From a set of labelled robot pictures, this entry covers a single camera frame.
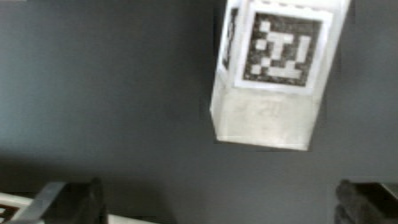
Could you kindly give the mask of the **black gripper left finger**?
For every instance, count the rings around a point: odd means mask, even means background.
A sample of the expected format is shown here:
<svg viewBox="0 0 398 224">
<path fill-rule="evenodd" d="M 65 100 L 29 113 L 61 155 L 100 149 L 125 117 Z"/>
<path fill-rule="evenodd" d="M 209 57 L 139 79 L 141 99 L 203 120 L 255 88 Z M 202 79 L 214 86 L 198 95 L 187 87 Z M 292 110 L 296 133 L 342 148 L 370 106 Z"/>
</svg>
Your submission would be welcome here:
<svg viewBox="0 0 398 224">
<path fill-rule="evenodd" d="M 47 207 L 45 224 L 109 224 L 102 180 L 51 182 L 36 195 L 33 207 Z M 17 224 L 38 224 L 38 221 L 19 221 Z"/>
</svg>

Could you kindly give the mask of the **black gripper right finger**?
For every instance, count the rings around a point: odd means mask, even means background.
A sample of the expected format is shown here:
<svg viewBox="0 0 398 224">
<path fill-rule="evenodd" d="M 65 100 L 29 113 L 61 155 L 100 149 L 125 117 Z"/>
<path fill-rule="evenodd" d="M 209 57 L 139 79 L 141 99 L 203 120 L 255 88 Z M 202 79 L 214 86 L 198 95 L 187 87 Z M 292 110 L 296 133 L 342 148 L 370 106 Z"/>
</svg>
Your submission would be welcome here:
<svg viewBox="0 0 398 224">
<path fill-rule="evenodd" d="M 398 224 L 398 183 L 344 180 L 335 224 Z"/>
</svg>

